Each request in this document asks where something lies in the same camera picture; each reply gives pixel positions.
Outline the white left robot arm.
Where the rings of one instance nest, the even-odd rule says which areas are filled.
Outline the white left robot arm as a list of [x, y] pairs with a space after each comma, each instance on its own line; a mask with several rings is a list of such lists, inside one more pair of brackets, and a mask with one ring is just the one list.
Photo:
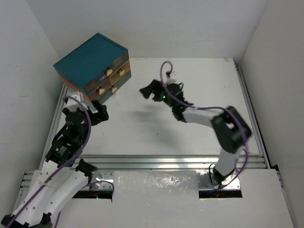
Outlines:
[[[75, 109], [71, 101], [76, 102]], [[54, 136], [25, 199], [14, 212], [3, 217], [1, 224], [6, 228], [55, 228], [63, 207], [83, 187], [96, 183], [95, 166], [83, 159], [75, 169], [72, 166], [86, 146], [92, 126], [109, 119], [107, 107], [93, 100], [93, 113], [72, 97], [66, 99], [66, 104], [62, 110], [65, 124]]]

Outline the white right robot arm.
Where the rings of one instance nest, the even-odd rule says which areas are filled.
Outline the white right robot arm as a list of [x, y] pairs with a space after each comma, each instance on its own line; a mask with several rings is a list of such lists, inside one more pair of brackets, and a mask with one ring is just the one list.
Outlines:
[[213, 130], [221, 150], [209, 177], [212, 185], [222, 184], [235, 171], [237, 157], [252, 135], [250, 127], [235, 107], [228, 106], [220, 112], [195, 108], [184, 98], [183, 83], [173, 82], [163, 87], [161, 81], [154, 79], [139, 92], [145, 99], [153, 95], [153, 101], [168, 105], [177, 121]]

